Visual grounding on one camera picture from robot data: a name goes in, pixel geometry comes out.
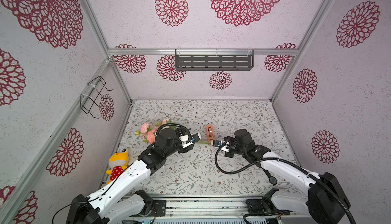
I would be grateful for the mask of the pink artificial rose stem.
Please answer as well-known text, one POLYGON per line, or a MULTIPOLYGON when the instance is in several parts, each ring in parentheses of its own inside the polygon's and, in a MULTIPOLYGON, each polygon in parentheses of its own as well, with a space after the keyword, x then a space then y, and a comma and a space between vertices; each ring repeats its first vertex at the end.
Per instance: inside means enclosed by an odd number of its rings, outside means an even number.
POLYGON ((143 138, 143 142, 147 144, 152 144, 155 142, 156 133, 161 125, 160 122, 157 122, 155 124, 153 123, 144 123, 141 128, 136 131, 134 134, 139 137, 143 138))

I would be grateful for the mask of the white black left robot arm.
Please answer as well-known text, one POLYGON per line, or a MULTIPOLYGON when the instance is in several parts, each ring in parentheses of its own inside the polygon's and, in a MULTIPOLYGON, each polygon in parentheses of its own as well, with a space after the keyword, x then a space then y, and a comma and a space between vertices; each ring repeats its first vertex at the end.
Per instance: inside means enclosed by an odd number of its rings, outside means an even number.
POLYGON ((125 200, 123 197, 162 168, 169 156, 191 151, 200 139, 199 133, 191 134, 185 127, 158 130, 155 142, 118 178, 88 196, 79 194, 72 200, 66 223, 117 224, 130 216, 155 215, 153 199, 144 190, 136 191, 125 200))

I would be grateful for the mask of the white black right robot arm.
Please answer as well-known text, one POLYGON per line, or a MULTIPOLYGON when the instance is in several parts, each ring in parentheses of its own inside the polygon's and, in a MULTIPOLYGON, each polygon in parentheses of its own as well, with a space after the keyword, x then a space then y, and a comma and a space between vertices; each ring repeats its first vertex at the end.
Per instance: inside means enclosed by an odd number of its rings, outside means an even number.
POLYGON ((311 172, 283 159, 271 149, 257 145, 245 129, 237 130, 233 137, 216 140, 213 145, 219 152, 223 151, 225 157, 233 158, 237 154, 249 162, 231 172, 218 168, 221 173, 237 175, 256 166, 263 170, 272 185, 277 184, 273 176, 276 174, 301 191, 296 194, 273 188, 260 199, 247 200, 248 213, 243 216, 246 223, 249 223, 248 217, 283 216, 292 212, 308 215, 318 224, 337 224, 344 216, 351 224, 356 222, 350 211, 351 204, 334 175, 311 172))

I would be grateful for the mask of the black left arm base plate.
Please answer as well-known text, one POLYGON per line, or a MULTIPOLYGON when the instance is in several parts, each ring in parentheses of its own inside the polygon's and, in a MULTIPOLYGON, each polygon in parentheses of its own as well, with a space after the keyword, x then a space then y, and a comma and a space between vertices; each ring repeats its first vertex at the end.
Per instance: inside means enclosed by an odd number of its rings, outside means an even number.
POLYGON ((144 206, 143 216, 163 217, 166 215, 167 201, 166 200, 152 200, 144 206))

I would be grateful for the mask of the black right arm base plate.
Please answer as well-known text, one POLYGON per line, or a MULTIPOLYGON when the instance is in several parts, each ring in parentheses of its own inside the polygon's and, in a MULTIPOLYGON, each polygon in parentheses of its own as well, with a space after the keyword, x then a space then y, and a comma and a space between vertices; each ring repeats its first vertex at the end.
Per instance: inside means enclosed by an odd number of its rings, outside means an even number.
POLYGON ((273 216, 290 213, 289 210, 279 210, 269 199, 247 199, 245 201, 248 214, 245 216, 273 216))

